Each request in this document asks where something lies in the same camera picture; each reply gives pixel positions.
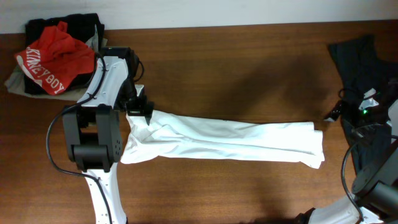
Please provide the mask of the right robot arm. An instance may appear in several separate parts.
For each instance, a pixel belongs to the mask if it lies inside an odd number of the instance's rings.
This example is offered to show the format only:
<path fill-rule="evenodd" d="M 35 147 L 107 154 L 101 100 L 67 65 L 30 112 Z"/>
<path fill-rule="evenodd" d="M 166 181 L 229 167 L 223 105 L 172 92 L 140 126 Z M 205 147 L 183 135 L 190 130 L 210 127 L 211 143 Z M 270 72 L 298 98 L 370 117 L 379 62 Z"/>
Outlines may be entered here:
<path fill-rule="evenodd" d="M 299 214 L 294 223 L 397 223 L 397 102 L 340 100 L 327 119 L 348 127 L 340 170 L 345 196 Z"/>

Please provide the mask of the white t-shirt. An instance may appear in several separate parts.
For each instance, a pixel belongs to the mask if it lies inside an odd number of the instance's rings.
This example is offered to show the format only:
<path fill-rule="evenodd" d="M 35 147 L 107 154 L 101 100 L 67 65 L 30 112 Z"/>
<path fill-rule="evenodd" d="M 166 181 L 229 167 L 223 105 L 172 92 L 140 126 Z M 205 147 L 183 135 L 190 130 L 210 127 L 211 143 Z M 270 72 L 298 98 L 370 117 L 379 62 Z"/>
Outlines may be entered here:
<path fill-rule="evenodd" d="M 302 162 L 325 160 L 323 133 L 312 122 L 255 124 L 154 111 L 152 119 L 127 116 L 131 127 L 123 164 L 156 157 Z"/>

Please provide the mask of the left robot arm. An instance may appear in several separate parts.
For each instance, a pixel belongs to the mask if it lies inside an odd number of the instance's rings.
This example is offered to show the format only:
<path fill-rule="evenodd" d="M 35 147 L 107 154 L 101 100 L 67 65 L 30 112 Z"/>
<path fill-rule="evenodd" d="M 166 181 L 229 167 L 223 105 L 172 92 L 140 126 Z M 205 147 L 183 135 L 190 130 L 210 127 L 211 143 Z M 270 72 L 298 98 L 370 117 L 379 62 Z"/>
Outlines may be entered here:
<path fill-rule="evenodd" d="M 137 85 L 136 73 L 144 66 L 129 47 L 103 47 L 95 65 L 87 91 L 62 112 L 67 154 L 77 166 L 76 175 L 87 181 L 96 222 L 125 224 L 117 180 L 123 154 L 119 114 L 149 123 L 154 104 Z"/>

